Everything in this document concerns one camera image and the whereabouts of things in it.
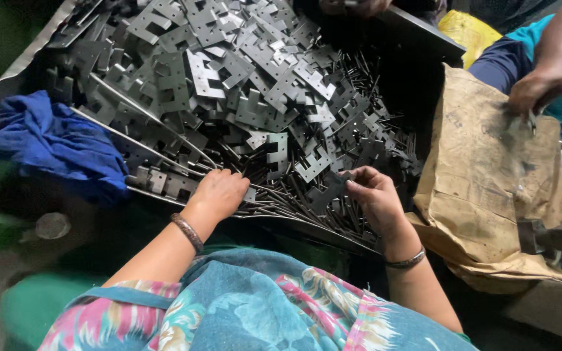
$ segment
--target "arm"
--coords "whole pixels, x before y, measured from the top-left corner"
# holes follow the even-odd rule
[[[417,255],[422,244],[405,217],[392,179],[367,166],[350,172],[356,179],[347,182],[348,195],[359,202],[372,229],[381,234],[385,259],[399,262]],[[423,314],[453,332],[463,332],[428,260],[423,259],[405,270],[387,268],[387,277],[393,302]]]
[[[515,84],[509,103],[518,115],[543,107],[562,94],[562,8],[543,30],[535,47],[535,69]]]
[[[216,225],[238,208],[249,183],[247,178],[242,178],[239,173],[231,174],[228,169],[211,171],[203,178],[181,216],[205,242]],[[194,255],[194,247],[188,238],[171,222],[103,287],[136,279],[178,282]]]

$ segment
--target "paper bag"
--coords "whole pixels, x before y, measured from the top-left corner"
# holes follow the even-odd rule
[[[562,281],[541,255],[520,252],[517,218],[562,222],[558,121],[542,116],[528,141],[512,138],[508,97],[463,69],[445,67],[431,151],[407,214],[426,248],[472,288],[515,293],[538,279]]]

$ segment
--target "bracelet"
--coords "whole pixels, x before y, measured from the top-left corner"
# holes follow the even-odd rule
[[[418,263],[420,263],[420,261],[426,257],[426,249],[424,248],[424,245],[422,245],[422,248],[420,249],[420,252],[414,256],[412,259],[406,260],[406,261],[399,261],[399,262],[387,262],[385,261],[385,265],[386,267],[390,267],[390,268],[395,268],[395,269],[408,269],[411,268],[415,265],[417,265]]]
[[[173,213],[170,216],[170,220],[172,220],[172,222],[181,229],[183,234],[185,234],[188,240],[190,240],[192,246],[194,246],[194,250],[197,252],[197,254],[200,254],[201,251],[203,251],[203,242],[201,241],[201,238],[199,237],[197,232],[195,232],[194,229],[190,226],[190,224],[188,224],[188,222],[186,222],[185,219],[181,217],[181,214],[178,213]]]

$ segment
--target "person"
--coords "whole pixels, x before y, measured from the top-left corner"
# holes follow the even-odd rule
[[[509,95],[515,116],[556,117],[562,132],[562,8],[486,48],[469,71]]]
[[[249,186],[214,170],[143,250],[69,303],[40,350],[475,350],[392,180],[371,167],[351,173],[348,195],[398,263],[386,269],[391,302],[281,253],[195,256]]]

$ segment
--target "blue rag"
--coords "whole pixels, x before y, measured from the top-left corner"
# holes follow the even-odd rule
[[[113,205],[127,197],[128,171],[108,132],[47,92],[0,103],[0,159],[20,165],[21,176],[48,174],[85,200]]]

